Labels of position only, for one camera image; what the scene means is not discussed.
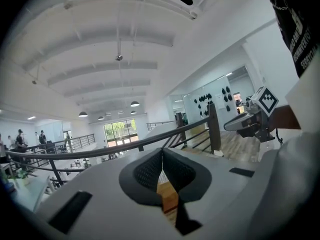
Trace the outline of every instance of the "handrail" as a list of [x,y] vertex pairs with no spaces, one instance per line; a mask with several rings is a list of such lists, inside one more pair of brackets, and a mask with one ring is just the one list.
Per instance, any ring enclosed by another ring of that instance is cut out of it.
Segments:
[[168,124],[168,123],[172,123],[172,122],[176,122],[176,120],[173,120],[173,121],[164,121],[164,122],[147,122],[146,124]]
[[108,148],[101,148],[91,151],[82,151],[82,152],[76,152],[76,153],[68,153],[68,154],[24,154],[24,153],[18,153],[18,152],[12,152],[12,151],[6,151],[6,153],[10,156],[16,156],[21,158],[31,158],[31,159],[46,159],[46,160],[72,160],[72,159],[84,159],[84,158],[94,158],[94,157],[100,157],[105,156],[109,154],[118,153],[121,151],[131,150],[139,147],[146,146],[148,144],[158,142],[161,140],[164,140],[166,138],[169,138],[171,136],[174,136],[176,134],[179,134],[181,132],[188,131],[194,127],[197,127],[199,125],[202,125],[204,123],[207,123],[210,120],[209,117],[202,119],[200,121],[197,121],[192,124],[185,125],[180,128],[176,128],[155,136],[151,136],[149,138],[145,138],[142,140],[138,140],[131,143],[126,143],[119,146],[112,146]]
[[40,145],[36,145],[36,146],[28,146],[27,149],[30,150],[30,149],[35,149],[35,148],[42,148],[42,147],[45,147],[47,145],[55,145],[55,144],[58,144],[58,143],[65,143],[67,141],[75,141],[77,139],[85,138],[85,137],[93,136],[93,135],[94,135],[94,133],[88,134],[88,135],[84,135],[84,136],[80,136],[80,137],[75,137],[75,138],[68,138],[68,139],[64,139],[64,140],[60,140],[60,141],[56,141],[56,142],[52,142],[52,143],[40,144]]

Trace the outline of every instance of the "cable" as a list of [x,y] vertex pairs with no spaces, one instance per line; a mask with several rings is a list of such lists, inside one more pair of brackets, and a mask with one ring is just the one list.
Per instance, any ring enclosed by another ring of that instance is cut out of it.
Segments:
[[281,147],[284,142],[283,142],[283,139],[282,139],[282,138],[279,138],[278,128],[275,129],[275,136],[276,136],[276,138],[278,139],[278,142],[280,142],[280,147]]

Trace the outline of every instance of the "black mesh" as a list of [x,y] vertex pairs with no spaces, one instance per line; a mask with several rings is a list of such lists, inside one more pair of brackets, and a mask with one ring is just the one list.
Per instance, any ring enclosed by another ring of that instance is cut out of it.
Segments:
[[162,171],[162,156],[159,153],[140,164],[133,171],[135,180],[142,186],[157,192],[158,179]]
[[172,155],[163,154],[163,170],[170,183],[178,193],[196,177],[196,171]]

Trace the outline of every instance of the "railing post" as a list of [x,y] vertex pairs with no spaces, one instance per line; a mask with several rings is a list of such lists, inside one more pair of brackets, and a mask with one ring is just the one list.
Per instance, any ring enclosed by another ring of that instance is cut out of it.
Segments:
[[62,186],[64,183],[62,182],[62,180],[60,178],[60,175],[59,175],[59,172],[57,171],[55,162],[52,159],[49,159],[49,162],[51,164],[51,167],[52,167],[52,170],[54,172],[56,179],[59,181],[59,184]]
[[209,137],[210,137],[210,146],[211,146],[211,154],[215,153],[215,150],[221,149],[221,136],[220,136],[220,128],[217,117],[217,111],[215,104],[207,105],[207,110],[209,111]]
[[[183,127],[184,126],[184,120],[182,118],[182,114],[179,112],[179,113],[176,113],[176,120],[177,120],[177,123],[178,123],[178,128],[180,127]],[[183,131],[180,133],[180,136],[181,136],[181,140],[184,141],[186,140],[186,132]]]

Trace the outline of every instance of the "table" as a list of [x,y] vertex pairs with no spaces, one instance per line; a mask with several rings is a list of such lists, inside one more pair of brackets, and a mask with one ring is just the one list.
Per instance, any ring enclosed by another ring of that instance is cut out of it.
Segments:
[[10,163],[1,163],[1,171],[2,171],[2,173],[5,174],[5,170],[6,169],[9,169],[10,175],[11,175],[11,177],[13,177],[14,175],[12,174]]
[[28,185],[25,185],[21,178],[9,179],[8,181],[14,184],[16,190],[10,194],[12,200],[31,212],[36,212],[49,184],[49,176],[29,178]]

